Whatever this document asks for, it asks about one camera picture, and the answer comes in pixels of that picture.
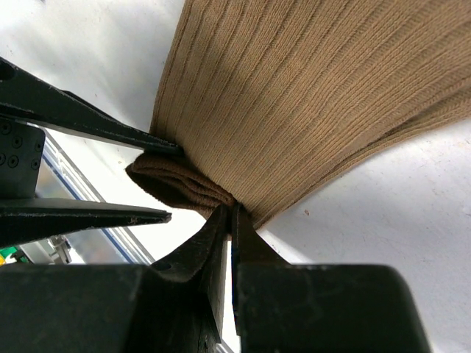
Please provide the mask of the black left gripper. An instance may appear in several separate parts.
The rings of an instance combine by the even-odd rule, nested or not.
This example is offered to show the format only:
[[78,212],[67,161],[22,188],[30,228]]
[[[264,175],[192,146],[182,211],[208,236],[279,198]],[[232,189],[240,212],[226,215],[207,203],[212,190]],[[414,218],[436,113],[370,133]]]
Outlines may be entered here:
[[123,124],[77,95],[60,90],[1,58],[1,246],[9,247],[87,229],[170,222],[171,213],[35,195],[45,143],[42,129],[141,149],[181,155],[175,143]]

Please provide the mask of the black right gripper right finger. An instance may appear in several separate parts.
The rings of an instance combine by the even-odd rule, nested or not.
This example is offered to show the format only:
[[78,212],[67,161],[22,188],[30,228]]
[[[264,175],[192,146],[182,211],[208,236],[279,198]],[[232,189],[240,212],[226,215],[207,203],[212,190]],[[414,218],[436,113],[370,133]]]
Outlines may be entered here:
[[232,214],[233,309],[243,352],[429,352],[409,287],[388,265],[292,265]]

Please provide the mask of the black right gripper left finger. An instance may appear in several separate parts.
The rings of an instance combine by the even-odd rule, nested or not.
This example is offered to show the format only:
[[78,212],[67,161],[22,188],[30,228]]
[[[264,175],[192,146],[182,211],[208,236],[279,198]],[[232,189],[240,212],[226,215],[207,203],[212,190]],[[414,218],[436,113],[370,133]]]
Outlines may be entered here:
[[3,352],[215,352],[228,209],[151,265],[6,265]]

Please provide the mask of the tan ribbed sock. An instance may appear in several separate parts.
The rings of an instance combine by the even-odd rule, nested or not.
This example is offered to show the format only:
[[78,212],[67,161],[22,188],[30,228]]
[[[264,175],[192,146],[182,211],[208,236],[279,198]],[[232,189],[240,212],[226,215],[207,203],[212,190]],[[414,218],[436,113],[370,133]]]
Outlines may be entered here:
[[187,1],[130,179],[255,227],[370,155],[470,116],[468,1]]

